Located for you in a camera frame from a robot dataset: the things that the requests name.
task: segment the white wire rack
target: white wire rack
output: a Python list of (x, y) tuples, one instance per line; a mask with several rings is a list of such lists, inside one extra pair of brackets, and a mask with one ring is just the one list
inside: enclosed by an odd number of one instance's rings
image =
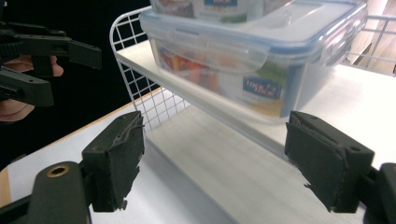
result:
[[(125, 13), (114, 21), (110, 30), (110, 43), (115, 54), (119, 50), (127, 49), (148, 40), (146, 33), (140, 27), (138, 16), (141, 12), (149, 9), (151, 7)], [(371, 26), (374, 24), (375, 28), (365, 27), (361, 31), (365, 38), (370, 39), (367, 47), (364, 48), (366, 50), (347, 53), (347, 57), (355, 57), (354, 65), (362, 69), (395, 75), (396, 53), (393, 53), (389, 46), (385, 46), (385, 49), (389, 52), (384, 51), (382, 45), (384, 40), (386, 43), (394, 43), (392, 38), (396, 37), (396, 32), (389, 29), (392, 22), (396, 22), (396, 18), (387, 16), (368, 17), (367, 24)], [(134, 71), (117, 56), (116, 59), (134, 107), (136, 110), (140, 110), (145, 118), (146, 130), (153, 129), (189, 105), (181, 97)]]
[[(114, 21), (110, 30), (110, 43), (114, 53), (148, 39), (140, 27), (138, 16), (149, 9), (151, 7), (131, 11)], [(189, 105), (181, 97), (137, 73), (121, 60), (117, 61), (134, 107), (145, 118), (146, 130), (153, 129)]]
[(396, 17), (369, 15), (367, 19), (357, 38), (363, 37), (363, 44), (368, 42), (362, 51), (352, 49), (346, 57), (355, 58), (353, 64), (359, 68), (396, 76)]

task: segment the human hand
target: human hand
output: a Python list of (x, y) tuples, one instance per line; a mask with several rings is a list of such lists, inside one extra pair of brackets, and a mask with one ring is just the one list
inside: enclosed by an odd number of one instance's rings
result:
[[(59, 77), (64, 73), (64, 69), (56, 63), (57, 58), (50, 56), (50, 62), (52, 64), (52, 71), (55, 77)], [(34, 70), (32, 57), (30, 55), (21, 55), (19, 58), (4, 63), (4, 66), (13, 69), (17, 72), (27, 72)]]
[[(56, 63), (55, 56), (50, 57), (52, 64), (52, 71), (55, 77), (59, 77), (64, 73), (64, 69)], [(4, 63), (4, 66), (18, 72), (27, 72), (33, 70), (32, 58), (29, 55), (22, 55), (21, 57), (12, 61)], [(17, 121), (24, 119), (35, 109), (33, 105), (28, 105), (15, 100), (0, 101), (0, 121)]]

